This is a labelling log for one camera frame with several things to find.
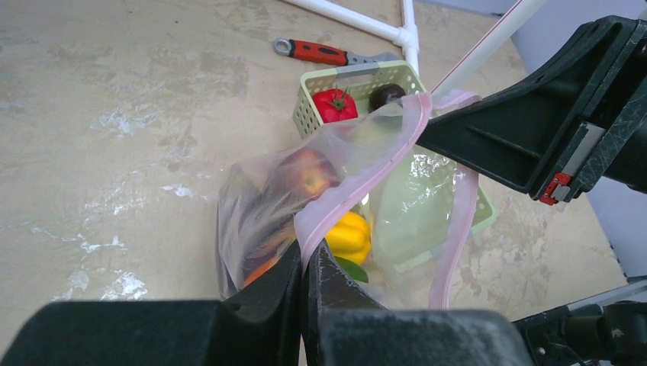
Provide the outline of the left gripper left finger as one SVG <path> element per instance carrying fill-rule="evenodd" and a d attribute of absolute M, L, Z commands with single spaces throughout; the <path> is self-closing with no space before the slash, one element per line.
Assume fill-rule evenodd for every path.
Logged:
<path fill-rule="evenodd" d="M 227 300 L 68 301 L 38 310 L 3 365 L 296 365 L 297 244 Z"/>

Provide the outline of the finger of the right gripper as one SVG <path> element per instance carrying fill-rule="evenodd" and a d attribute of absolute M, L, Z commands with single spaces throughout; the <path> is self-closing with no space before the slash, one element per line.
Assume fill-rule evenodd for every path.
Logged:
<path fill-rule="evenodd" d="M 553 205 L 590 191 L 646 121 L 646 22 L 582 24 L 524 80 L 432 119 L 418 144 Z"/>

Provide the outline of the dark purple toy tomato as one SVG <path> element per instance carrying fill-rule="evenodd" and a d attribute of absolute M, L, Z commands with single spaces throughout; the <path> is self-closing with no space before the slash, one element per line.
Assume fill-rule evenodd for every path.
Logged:
<path fill-rule="evenodd" d="M 369 96 L 369 112 L 377 111 L 385 105 L 395 104 L 402 108 L 401 99 L 407 92 L 398 84 L 388 83 L 375 88 Z"/>

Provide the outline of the purple toy eggplant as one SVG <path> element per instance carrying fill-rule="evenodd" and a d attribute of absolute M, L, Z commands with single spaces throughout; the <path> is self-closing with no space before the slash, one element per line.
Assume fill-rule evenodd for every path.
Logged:
<path fill-rule="evenodd" d="M 301 207 L 287 191 L 227 193 L 218 201 L 220 257 L 232 277 L 256 266 L 249 261 L 282 255 L 296 240 L 294 216 Z"/>

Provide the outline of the clear zip top bag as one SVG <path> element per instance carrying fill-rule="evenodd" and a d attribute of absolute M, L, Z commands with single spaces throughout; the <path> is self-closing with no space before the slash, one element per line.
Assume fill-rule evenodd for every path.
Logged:
<path fill-rule="evenodd" d="M 340 184 L 328 188 L 315 200 L 299 201 L 301 207 L 294 216 L 296 240 L 292 244 L 298 245 L 301 268 L 306 271 L 319 245 L 327 244 L 325 235 L 350 211 L 367 221 L 372 244 L 372 228 L 359 211 L 361 201 L 416 146 L 416 139 L 432 119 L 478 101 L 480 97 L 477 94 L 460 89 L 442 97 L 416 92 L 401 99 L 402 108 L 389 104 L 363 117 L 319 127 L 290 149 L 264 153 L 234 163 L 227 170 L 220 187 L 216 208 L 219 199 L 227 193 L 268 191 L 266 184 L 272 172 L 284 158 L 297 150 L 311 148 L 323 153 L 336 169 Z M 369 282 L 363 283 L 363 288 L 385 306 L 439 310 L 449 307 L 453 272 L 471 231 L 478 197 L 478 174 L 475 171 L 456 163 L 454 179 L 451 218 L 440 256 L 403 274 L 386 275 L 372 260 L 372 245 L 368 258 L 360 265 L 369 276 Z M 230 275 L 220 257 L 218 238 L 217 208 L 218 285 L 222 297 L 228 298 L 245 288 L 244 278 Z"/>

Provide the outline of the yellow toy bell pepper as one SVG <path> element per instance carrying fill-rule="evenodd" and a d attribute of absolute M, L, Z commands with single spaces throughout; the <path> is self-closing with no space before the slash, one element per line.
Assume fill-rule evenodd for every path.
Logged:
<path fill-rule="evenodd" d="M 363 265 L 372 250 L 370 227 L 357 213 L 346 213 L 325 235 L 330 251 L 356 265 Z"/>

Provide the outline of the orange toy pumpkin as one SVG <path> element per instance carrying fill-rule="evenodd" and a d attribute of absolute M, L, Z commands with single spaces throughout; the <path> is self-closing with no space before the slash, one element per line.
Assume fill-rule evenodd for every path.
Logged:
<path fill-rule="evenodd" d="M 278 262 L 280 258 L 281 256 L 276 254 L 266 254 L 245 258 L 243 260 L 243 286 L 249 286 L 265 274 Z"/>

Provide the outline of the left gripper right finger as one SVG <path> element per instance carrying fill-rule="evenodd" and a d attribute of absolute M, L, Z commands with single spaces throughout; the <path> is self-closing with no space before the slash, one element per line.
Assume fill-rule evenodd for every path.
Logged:
<path fill-rule="evenodd" d="M 326 243 L 303 278 L 309 365 L 529 365 L 517 329 L 490 310 L 388 310 L 338 266 Z"/>

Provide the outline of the red toy tomato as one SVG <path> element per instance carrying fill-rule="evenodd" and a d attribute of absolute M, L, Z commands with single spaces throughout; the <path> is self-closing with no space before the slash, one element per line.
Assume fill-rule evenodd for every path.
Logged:
<path fill-rule="evenodd" d="M 359 116 L 356 102 L 347 90 L 332 88 L 320 91 L 311 98 L 324 124 L 351 120 Z"/>

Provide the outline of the green orange toy mango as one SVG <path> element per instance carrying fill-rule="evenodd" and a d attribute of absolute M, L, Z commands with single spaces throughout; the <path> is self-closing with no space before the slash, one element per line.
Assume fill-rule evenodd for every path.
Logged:
<path fill-rule="evenodd" d="M 335 256 L 334 259 L 336 260 L 338 266 L 343 269 L 354 281 L 366 284 L 369 282 L 368 274 L 360 265 L 357 265 L 356 263 L 339 256 Z"/>

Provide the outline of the light green plastic basket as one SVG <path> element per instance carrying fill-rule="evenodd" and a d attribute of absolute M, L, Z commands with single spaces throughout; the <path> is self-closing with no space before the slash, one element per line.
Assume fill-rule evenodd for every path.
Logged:
<path fill-rule="evenodd" d="M 321 124 L 312 95 L 329 88 L 346 90 L 359 116 L 369 113 L 369 96 L 379 86 L 397 84 L 423 92 L 417 73 L 401 60 L 306 72 L 293 113 L 302 137 Z M 385 275 L 403 273 L 441 255 L 455 193 L 452 160 L 414 146 L 360 205 L 372 228 L 372 260 Z"/>

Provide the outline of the dark red toy apple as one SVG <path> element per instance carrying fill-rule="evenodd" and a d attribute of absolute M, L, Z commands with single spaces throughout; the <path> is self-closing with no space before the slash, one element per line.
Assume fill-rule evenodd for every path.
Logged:
<path fill-rule="evenodd" d="M 296 201 L 312 201 L 340 184 L 336 169 L 323 153 L 301 148 L 284 158 L 272 172 L 266 189 Z"/>

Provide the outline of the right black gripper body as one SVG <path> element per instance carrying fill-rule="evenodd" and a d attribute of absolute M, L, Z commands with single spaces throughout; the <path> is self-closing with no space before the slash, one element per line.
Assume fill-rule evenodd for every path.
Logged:
<path fill-rule="evenodd" d="M 646 121 L 644 121 L 616 155 L 603 177 L 646 194 L 646 133 Z"/>

